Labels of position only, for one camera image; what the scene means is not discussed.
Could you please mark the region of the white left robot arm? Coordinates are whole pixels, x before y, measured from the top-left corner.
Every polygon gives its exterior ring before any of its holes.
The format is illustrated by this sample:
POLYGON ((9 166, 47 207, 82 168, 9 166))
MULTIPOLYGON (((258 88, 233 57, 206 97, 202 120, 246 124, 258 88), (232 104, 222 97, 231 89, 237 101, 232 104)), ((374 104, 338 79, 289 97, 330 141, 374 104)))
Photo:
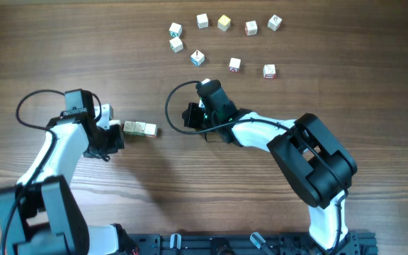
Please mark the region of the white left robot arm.
POLYGON ((121 124, 90 91, 63 96, 65 110, 42 128, 45 143, 29 170, 0 188, 0 253, 134 254, 121 225, 87 225, 69 187, 81 157, 107 162, 124 147, 121 124))

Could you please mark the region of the white block numeral one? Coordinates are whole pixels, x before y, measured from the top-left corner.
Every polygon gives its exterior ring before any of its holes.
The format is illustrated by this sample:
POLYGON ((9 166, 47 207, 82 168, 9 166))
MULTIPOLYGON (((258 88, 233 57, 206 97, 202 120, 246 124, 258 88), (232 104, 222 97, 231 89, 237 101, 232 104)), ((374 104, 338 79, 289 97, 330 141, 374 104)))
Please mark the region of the white block numeral one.
POLYGON ((146 123, 135 122, 134 130, 133 130, 134 134, 139 135, 139 136, 145 136, 145 127, 146 127, 146 123))

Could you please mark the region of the white block red W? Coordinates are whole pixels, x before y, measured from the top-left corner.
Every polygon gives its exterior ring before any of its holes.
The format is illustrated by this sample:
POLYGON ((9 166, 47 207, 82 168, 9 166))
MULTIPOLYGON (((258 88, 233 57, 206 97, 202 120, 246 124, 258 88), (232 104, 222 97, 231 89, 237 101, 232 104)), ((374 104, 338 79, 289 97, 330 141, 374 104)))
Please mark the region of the white block red W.
POLYGON ((111 127, 116 126, 116 125, 119 126, 119 127, 122 126, 120 120, 110 120, 110 121, 109 121, 109 125, 110 125, 111 127))

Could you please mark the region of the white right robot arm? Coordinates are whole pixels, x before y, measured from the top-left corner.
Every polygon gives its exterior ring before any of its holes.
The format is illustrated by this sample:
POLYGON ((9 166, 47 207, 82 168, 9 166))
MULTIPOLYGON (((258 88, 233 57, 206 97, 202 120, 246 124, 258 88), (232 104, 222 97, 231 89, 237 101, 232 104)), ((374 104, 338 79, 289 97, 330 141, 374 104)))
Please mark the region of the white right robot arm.
POLYGON ((323 122, 306 113, 296 120, 276 120, 237 108, 218 80, 195 85, 199 103, 182 114, 195 133, 216 132, 227 144, 254 147, 271 154, 310 212, 311 238, 335 254, 348 234, 344 204, 356 162, 323 122))

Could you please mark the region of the white block letter E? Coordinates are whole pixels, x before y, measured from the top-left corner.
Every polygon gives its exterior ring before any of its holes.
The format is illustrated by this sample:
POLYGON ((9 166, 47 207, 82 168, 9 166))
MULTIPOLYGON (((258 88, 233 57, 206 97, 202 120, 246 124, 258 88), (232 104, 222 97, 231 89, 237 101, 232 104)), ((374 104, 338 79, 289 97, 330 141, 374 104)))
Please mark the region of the white block letter E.
POLYGON ((158 127, 155 124, 152 123, 146 123, 145 127, 144 127, 144 135, 147 137, 157 137, 157 133, 158 133, 158 127))

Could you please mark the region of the white block green O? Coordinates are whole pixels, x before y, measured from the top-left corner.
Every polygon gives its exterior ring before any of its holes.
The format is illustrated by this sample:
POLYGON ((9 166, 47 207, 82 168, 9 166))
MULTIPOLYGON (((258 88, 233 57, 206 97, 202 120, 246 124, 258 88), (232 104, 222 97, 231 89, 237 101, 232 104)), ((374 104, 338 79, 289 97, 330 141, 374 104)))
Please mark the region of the white block green O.
POLYGON ((123 125, 123 132, 127 135, 135 135, 136 122, 126 120, 123 125))

